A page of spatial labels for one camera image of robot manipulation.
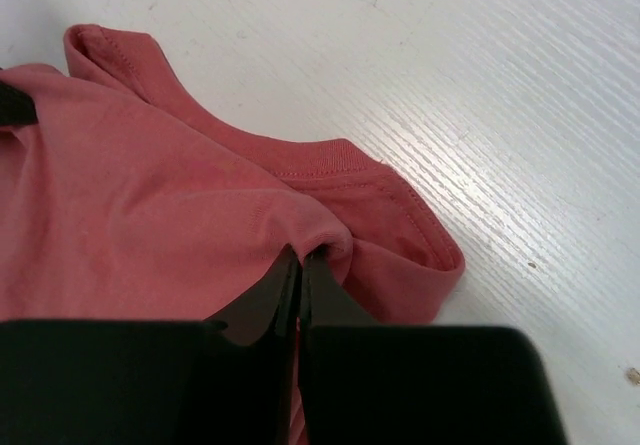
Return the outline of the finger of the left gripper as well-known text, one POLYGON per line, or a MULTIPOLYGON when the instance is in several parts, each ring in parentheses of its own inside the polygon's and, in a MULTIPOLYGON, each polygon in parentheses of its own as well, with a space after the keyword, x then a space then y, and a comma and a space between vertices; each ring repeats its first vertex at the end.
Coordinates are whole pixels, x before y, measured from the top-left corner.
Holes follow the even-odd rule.
POLYGON ((0 83, 0 126, 29 126, 38 123, 34 100, 27 93, 0 83))

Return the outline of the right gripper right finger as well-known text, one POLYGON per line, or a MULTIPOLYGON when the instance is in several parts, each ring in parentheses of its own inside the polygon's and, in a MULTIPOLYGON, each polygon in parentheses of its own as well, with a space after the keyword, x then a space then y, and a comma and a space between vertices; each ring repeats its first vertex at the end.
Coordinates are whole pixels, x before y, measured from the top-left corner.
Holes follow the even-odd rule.
POLYGON ((337 282, 322 252, 301 282, 299 388, 311 444, 381 444, 383 328, 337 282))

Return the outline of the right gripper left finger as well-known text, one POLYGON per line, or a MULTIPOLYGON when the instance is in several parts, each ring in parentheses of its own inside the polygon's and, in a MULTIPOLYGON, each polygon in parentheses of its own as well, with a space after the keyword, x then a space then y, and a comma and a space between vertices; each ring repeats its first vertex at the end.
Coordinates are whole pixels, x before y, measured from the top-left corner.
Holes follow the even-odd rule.
POLYGON ((203 411, 217 444, 286 444, 300 264, 284 247, 265 275, 208 320, 203 411))

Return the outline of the pink t-shirt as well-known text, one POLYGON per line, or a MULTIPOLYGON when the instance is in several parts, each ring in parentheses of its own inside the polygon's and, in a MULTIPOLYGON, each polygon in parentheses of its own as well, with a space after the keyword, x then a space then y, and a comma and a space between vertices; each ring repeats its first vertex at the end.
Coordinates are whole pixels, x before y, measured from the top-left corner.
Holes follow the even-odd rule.
POLYGON ((338 283, 383 322, 426 324, 465 267, 393 168, 346 139, 291 142, 225 123, 149 35, 70 27, 68 69, 1 82, 38 123, 1 127, 1 316, 200 320, 280 250, 326 247, 338 283))

